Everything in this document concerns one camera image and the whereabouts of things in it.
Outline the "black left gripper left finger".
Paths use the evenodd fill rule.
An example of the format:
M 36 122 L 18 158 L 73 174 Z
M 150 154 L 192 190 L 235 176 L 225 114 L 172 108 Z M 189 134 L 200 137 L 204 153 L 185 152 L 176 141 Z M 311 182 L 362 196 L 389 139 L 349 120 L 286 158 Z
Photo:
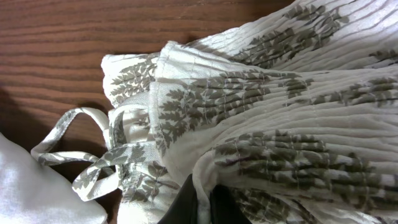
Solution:
M 198 200 L 190 174 L 158 224 L 197 224 Z

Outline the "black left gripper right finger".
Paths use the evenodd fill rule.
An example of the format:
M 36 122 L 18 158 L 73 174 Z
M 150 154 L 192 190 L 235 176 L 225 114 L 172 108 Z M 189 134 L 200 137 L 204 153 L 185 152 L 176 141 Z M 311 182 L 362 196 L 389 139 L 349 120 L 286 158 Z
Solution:
M 213 189 L 210 204 L 212 224 L 251 224 L 238 207 L 229 189 L 223 185 L 217 185 Z

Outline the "white fern print dress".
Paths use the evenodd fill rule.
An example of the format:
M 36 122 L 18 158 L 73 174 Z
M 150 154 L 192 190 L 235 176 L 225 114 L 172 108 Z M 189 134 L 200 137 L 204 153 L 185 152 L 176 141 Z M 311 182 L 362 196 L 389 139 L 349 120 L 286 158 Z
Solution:
M 295 1 L 158 53 L 107 55 L 114 108 L 67 111 L 31 150 L 87 161 L 73 190 L 158 223 L 192 174 L 197 223 L 227 187 L 252 223 L 397 222 L 397 2 Z

